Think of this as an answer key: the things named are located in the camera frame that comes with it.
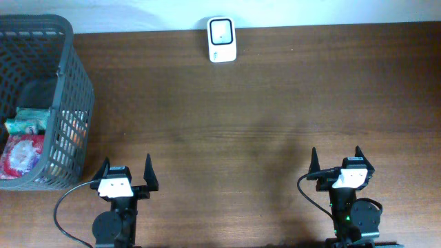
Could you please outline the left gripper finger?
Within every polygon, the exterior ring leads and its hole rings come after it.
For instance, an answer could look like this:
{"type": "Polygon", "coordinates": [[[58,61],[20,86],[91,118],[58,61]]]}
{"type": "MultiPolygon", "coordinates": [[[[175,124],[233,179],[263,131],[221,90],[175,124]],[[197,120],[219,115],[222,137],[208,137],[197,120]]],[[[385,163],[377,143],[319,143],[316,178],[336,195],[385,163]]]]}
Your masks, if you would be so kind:
{"type": "Polygon", "coordinates": [[[150,154],[147,154],[146,157],[143,179],[148,187],[158,187],[158,180],[152,167],[152,159],[150,154]]]}
{"type": "Polygon", "coordinates": [[[110,168],[110,160],[108,157],[105,157],[102,166],[93,176],[92,180],[101,180],[104,176],[107,175],[109,168],[110,168]]]}

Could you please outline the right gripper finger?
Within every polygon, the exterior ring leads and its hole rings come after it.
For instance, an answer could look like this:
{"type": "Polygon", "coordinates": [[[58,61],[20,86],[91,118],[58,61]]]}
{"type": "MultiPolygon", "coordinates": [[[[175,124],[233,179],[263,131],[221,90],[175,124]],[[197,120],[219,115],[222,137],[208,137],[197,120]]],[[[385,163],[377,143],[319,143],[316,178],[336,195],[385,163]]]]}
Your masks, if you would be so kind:
{"type": "Polygon", "coordinates": [[[356,146],[355,157],[365,158],[365,155],[362,153],[362,150],[358,145],[356,146]]]}
{"type": "Polygon", "coordinates": [[[316,148],[312,147],[311,162],[310,162],[308,173],[312,174],[312,173],[319,172],[319,171],[320,171],[320,163],[318,160],[318,154],[317,154],[316,148]]]}

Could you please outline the pink purple tissue pack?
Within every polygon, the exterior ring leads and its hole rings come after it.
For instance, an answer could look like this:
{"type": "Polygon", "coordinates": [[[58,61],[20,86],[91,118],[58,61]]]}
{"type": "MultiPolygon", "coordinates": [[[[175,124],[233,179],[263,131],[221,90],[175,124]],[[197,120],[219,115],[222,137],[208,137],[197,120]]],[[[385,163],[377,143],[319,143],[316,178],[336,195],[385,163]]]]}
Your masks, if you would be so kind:
{"type": "Polygon", "coordinates": [[[21,178],[39,162],[44,135],[10,135],[1,155],[1,180],[21,178]]]}

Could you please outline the small green tissue packet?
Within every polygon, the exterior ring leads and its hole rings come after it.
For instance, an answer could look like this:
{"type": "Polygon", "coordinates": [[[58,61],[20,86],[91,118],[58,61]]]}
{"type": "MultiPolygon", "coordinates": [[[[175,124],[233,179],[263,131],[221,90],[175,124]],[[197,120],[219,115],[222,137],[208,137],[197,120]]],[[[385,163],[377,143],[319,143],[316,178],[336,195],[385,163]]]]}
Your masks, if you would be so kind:
{"type": "Polygon", "coordinates": [[[50,117],[49,109],[34,109],[17,107],[16,119],[19,120],[35,120],[35,121],[47,121],[50,117]]]}

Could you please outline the teal wet wipes packet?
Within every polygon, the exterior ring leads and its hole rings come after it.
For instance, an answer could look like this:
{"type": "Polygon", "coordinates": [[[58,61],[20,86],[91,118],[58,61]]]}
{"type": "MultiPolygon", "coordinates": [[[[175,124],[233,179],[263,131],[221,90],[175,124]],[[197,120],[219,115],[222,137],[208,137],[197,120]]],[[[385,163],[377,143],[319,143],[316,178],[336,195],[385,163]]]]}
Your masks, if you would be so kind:
{"type": "Polygon", "coordinates": [[[36,120],[15,120],[7,119],[4,123],[9,134],[42,134],[46,130],[47,125],[36,120]]]}

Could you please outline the small orange tissue packet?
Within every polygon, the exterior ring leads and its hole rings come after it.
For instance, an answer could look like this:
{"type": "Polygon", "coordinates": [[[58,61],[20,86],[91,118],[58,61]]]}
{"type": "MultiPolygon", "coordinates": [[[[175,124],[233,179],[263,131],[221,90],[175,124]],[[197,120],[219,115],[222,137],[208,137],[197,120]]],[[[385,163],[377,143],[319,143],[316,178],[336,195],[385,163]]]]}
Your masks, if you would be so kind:
{"type": "Polygon", "coordinates": [[[88,124],[85,124],[85,127],[83,127],[79,121],[73,120],[72,125],[73,129],[70,132],[70,138],[76,145],[81,147],[84,144],[88,124]]]}

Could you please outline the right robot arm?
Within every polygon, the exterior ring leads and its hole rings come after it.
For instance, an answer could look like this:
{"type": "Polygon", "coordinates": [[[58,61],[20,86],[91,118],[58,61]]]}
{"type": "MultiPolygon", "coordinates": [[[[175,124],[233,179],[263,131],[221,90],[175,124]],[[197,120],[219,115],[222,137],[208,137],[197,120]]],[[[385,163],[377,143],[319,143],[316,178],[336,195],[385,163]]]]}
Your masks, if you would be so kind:
{"type": "Polygon", "coordinates": [[[325,247],[401,247],[396,242],[376,242],[380,236],[379,225],[383,206],[370,198],[359,198],[356,193],[364,189],[375,172],[374,166],[355,148],[353,156],[342,160],[340,167],[321,169],[316,148],[311,150],[308,172],[297,181],[300,194],[312,205],[330,217],[334,226],[334,237],[325,240],[325,247]],[[327,211],[312,200],[301,189],[302,180],[316,182],[316,191],[329,194],[327,211]]]}

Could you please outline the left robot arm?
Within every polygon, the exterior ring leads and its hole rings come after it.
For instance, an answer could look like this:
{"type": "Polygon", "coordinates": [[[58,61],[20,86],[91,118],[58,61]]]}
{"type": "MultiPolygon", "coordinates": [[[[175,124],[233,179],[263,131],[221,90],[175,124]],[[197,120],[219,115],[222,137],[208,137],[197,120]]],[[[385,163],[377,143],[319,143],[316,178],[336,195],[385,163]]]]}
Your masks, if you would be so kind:
{"type": "Polygon", "coordinates": [[[111,166],[106,158],[92,178],[90,188],[110,203],[110,210],[99,214],[92,224],[96,247],[134,247],[136,240],[136,219],[138,202],[150,198],[157,192],[159,183],[148,154],[143,172],[143,185],[132,186],[132,175],[127,166],[111,166]]]}

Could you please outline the white barcode scanner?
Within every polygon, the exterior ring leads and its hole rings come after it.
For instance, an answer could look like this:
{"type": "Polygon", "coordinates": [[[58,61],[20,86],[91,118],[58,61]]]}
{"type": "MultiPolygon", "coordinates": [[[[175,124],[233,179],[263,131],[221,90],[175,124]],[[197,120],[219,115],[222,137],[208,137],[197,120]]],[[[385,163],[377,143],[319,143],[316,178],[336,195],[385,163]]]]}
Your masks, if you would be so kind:
{"type": "Polygon", "coordinates": [[[237,57],[236,29],[230,17],[212,17],[207,21],[209,60],[212,63],[235,61],[237,57]]]}

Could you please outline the grey plastic mesh basket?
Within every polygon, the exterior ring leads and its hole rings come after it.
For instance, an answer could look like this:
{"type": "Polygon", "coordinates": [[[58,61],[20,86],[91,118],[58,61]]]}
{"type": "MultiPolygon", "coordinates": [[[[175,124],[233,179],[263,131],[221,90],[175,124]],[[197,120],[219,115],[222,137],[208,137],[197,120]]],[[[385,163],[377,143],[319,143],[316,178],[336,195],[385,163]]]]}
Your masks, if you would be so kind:
{"type": "Polygon", "coordinates": [[[15,116],[29,83],[57,81],[51,96],[39,98],[50,110],[40,161],[21,178],[1,180],[2,190],[61,190],[81,179],[94,88],[73,43],[72,25],[59,15],[1,16],[1,120],[15,116]],[[88,124],[81,147],[70,138],[73,120],[88,124]]]}

